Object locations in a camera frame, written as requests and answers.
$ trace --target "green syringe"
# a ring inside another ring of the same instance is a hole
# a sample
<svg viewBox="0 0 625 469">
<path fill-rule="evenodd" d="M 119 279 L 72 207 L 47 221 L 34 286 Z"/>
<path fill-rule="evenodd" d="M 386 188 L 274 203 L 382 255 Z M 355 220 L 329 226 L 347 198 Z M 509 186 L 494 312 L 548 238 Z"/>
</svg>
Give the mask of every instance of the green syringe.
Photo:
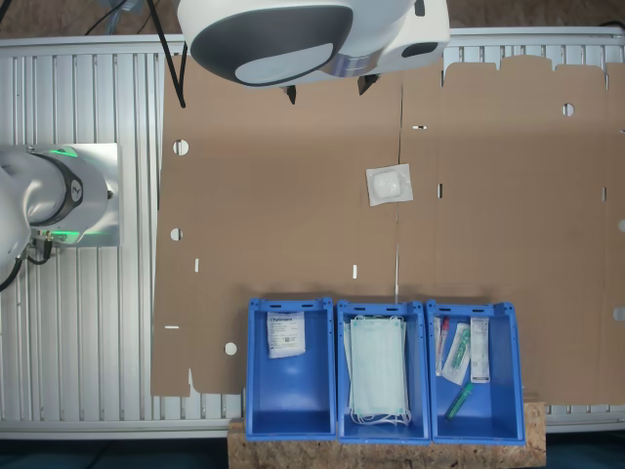
<svg viewBox="0 0 625 469">
<path fill-rule="evenodd" d="M 456 355 L 453 357 L 453 362 L 451 362 L 452 368 L 457 368 L 462 363 L 462 359 L 465 357 L 465 353 L 467 352 L 467 346 L 471 343 L 471 329 L 467 327 L 462 332 L 462 337 L 460 338 L 460 343 L 458 344 L 458 349 L 456 350 Z"/>
<path fill-rule="evenodd" d="M 460 394 L 456 396 L 456 399 L 454 399 L 453 403 L 451 403 L 449 409 L 447 410 L 447 413 L 445 414 L 445 418 L 447 420 L 451 420 L 456 415 L 456 413 L 458 413 L 458 410 L 460 410 L 460 407 L 462 407 L 462 404 L 465 403 L 465 400 L 469 397 L 472 391 L 473 383 L 467 383 L 467 385 L 462 388 Z"/>
</svg>

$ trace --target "sterile packaging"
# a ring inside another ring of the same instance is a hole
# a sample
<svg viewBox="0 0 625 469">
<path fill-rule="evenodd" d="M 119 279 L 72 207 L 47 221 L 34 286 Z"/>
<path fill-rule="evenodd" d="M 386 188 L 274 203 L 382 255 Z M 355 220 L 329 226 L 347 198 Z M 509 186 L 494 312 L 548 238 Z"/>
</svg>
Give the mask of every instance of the sterile packaging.
<svg viewBox="0 0 625 469">
<path fill-rule="evenodd" d="M 488 318 L 471 318 L 471 382 L 490 382 Z"/>
<path fill-rule="evenodd" d="M 367 169 L 366 175 L 370 206 L 412 200 L 410 166 L 408 164 Z"/>
<path fill-rule="evenodd" d="M 270 359 L 303 355 L 306 351 L 304 313 L 267 313 Z"/>
<path fill-rule="evenodd" d="M 442 376 L 452 383 L 462 386 L 470 361 L 471 328 L 468 324 L 458 322 L 447 361 L 442 369 Z"/>
<path fill-rule="evenodd" d="M 447 334 L 449 333 L 449 318 L 445 318 L 442 321 L 442 326 L 440 325 L 440 318 L 435 317 L 435 331 L 437 329 L 437 319 L 438 319 L 438 335 L 437 335 L 437 343 L 436 343 L 436 351 L 437 355 L 436 359 L 436 373 L 437 376 L 442 375 L 442 352 L 445 350 L 445 342 L 447 341 Z"/>
</svg>

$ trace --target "metal slatted surface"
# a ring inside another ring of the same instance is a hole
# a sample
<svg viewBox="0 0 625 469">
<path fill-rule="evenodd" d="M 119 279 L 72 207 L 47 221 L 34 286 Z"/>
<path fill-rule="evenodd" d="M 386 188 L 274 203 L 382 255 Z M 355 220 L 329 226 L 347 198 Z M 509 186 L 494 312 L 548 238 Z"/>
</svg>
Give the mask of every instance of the metal slatted surface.
<svg viewBox="0 0 625 469">
<path fill-rule="evenodd" d="M 444 62 L 605 67 L 619 34 L 456 29 Z M 222 437 L 242 413 L 241 396 L 149 394 L 163 62 L 153 36 L 0 41 L 0 145 L 116 142 L 122 168 L 122 246 L 56 249 L 0 296 L 0 438 Z M 625 428 L 625 406 L 547 410 L 549 431 Z"/>
</svg>

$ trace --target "floor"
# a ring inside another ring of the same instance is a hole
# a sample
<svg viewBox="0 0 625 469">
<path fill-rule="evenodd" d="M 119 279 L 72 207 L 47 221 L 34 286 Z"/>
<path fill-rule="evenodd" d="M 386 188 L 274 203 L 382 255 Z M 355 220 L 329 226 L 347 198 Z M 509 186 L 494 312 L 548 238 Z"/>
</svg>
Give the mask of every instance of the floor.
<svg viewBox="0 0 625 469">
<path fill-rule="evenodd" d="M 180 32 L 174 0 L 155 0 L 165 32 Z M 84 34 L 107 9 L 103 0 L 14 0 L 0 28 L 0 39 Z M 447 0 L 452 27 L 577 26 L 625 21 L 623 0 Z M 137 34 L 147 6 L 125 13 L 118 34 Z M 103 34 L 103 21 L 92 34 Z M 142 34 L 154 34 L 148 21 Z"/>
</svg>

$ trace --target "surgical mask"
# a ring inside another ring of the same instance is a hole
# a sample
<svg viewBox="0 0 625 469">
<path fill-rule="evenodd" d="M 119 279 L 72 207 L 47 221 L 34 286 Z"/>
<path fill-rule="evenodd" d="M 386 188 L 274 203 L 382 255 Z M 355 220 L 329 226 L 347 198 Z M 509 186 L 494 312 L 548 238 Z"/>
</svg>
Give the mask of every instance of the surgical mask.
<svg viewBox="0 0 625 469">
<path fill-rule="evenodd" d="M 410 421 L 404 343 L 405 323 L 399 318 L 365 319 L 360 316 L 351 321 L 345 346 L 348 349 L 351 345 L 347 358 L 354 422 L 407 425 Z"/>
</svg>

